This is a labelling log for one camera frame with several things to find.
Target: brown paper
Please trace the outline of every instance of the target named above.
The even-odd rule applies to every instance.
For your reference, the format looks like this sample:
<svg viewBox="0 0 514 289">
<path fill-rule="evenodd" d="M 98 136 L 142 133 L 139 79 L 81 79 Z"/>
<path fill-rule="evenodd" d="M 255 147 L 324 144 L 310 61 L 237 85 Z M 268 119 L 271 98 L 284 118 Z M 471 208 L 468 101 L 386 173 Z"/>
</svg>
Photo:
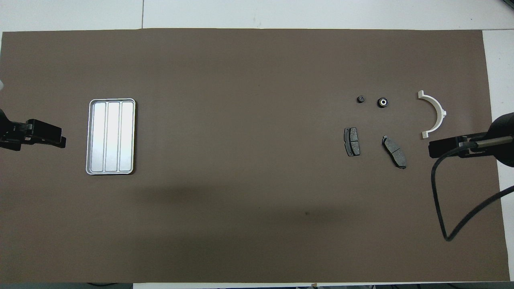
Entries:
<svg viewBox="0 0 514 289">
<path fill-rule="evenodd" d="M 2 282 L 509 280 L 500 203 L 449 243 L 430 189 L 428 142 L 491 123 L 480 31 L 5 32 L 0 79 L 68 139 L 0 151 Z M 98 98 L 138 102 L 133 175 L 85 172 Z M 449 228 L 499 190 L 492 157 L 437 177 Z"/>
</svg>

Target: metal tray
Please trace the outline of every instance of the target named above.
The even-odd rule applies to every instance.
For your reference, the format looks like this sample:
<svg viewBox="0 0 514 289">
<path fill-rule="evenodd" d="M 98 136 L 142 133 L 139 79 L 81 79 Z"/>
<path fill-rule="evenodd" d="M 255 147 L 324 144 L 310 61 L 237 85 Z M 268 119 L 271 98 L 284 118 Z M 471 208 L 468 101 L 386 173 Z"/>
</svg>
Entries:
<svg viewBox="0 0 514 289">
<path fill-rule="evenodd" d="M 86 172 L 130 174 L 134 169 L 136 101 L 94 99 L 89 103 Z"/>
</svg>

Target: metal rod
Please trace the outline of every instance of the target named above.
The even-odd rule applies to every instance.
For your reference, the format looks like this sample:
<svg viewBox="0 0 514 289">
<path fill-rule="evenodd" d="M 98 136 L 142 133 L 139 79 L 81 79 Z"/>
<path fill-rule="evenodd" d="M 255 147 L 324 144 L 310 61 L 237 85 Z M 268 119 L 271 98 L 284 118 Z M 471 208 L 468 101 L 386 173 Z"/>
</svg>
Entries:
<svg viewBox="0 0 514 289">
<path fill-rule="evenodd" d="M 492 139 L 485 139 L 485 140 L 479 140 L 476 141 L 476 144 L 478 145 L 478 148 L 486 148 L 486 147 L 492 147 L 497 145 L 503 145 L 505 143 L 510 143 L 514 140 L 514 137 L 512 136 L 503 136 L 503 137 L 497 137 Z"/>
</svg>

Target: black cable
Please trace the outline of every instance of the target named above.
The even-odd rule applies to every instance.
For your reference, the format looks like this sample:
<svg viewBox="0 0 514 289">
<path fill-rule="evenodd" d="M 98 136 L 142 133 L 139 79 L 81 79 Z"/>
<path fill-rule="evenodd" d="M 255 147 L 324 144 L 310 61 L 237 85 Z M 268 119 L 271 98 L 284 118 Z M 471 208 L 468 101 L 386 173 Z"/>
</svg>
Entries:
<svg viewBox="0 0 514 289">
<path fill-rule="evenodd" d="M 500 199 L 503 196 L 506 196 L 514 191 L 514 186 L 508 187 L 503 191 L 500 191 L 491 197 L 487 198 L 485 201 L 481 202 L 478 206 L 476 206 L 474 209 L 472 209 L 462 220 L 457 224 L 457 226 L 453 229 L 453 231 L 448 235 L 446 233 L 445 228 L 445 222 L 443 221 L 443 215 L 441 214 L 441 208 L 439 206 L 439 199 L 437 197 L 437 188 L 435 186 L 435 170 L 437 170 L 437 167 L 439 164 L 447 157 L 458 154 L 461 151 L 465 151 L 468 149 L 476 148 L 478 145 L 476 142 L 465 142 L 463 143 L 462 147 L 458 147 L 456 149 L 450 150 L 449 152 L 443 154 L 440 158 L 437 159 L 434 166 L 432 167 L 432 173 L 430 175 L 430 179 L 432 182 L 432 193 L 434 195 L 434 204 L 435 204 L 435 210 L 437 211 L 437 218 L 439 219 L 439 225 L 441 226 L 441 232 L 443 233 L 443 237 L 446 241 L 450 242 L 455 238 L 457 233 L 466 225 L 466 223 L 469 222 L 469 220 L 474 217 L 478 212 L 480 212 L 483 208 L 490 205 L 492 202 Z"/>
<path fill-rule="evenodd" d="M 95 286 L 95 287 L 105 287 L 105 286 L 111 286 L 111 285 L 114 285 L 114 284 L 117 284 L 117 283 L 106 283 L 106 284 L 88 283 L 88 284 L 91 285 L 91 286 Z"/>
</svg>

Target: white semicircular bracket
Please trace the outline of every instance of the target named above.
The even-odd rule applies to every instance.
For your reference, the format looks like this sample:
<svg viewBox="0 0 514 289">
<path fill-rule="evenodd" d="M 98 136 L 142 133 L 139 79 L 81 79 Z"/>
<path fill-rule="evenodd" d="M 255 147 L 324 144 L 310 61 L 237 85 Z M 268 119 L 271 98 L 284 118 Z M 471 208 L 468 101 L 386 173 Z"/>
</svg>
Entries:
<svg viewBox="0 0 514 289">
<path fill-rule="evenodd" d="M 437 112 L 437 120 L 434 124 L 434 127 L 432 127 L 431 129 L 429 129 L 427 131 L 421 132 L 421 136 L 423 138 L 427 138 L 429 133 L 437 130 L 439 128 L 439 126 L 441 125 L 441 123 L 443 123 L 443 119 L 446 116 L 446 110 L 443 109 L 441 104 L 435 98 L 433 98 L 429 95 L 426 95 L 425 92 L 423 92 L 423 91 L 418 92 L 418 99 L 424 99 L 424 100 L 430 102 L 434 106 L 435 111 Z"/>
</svg>

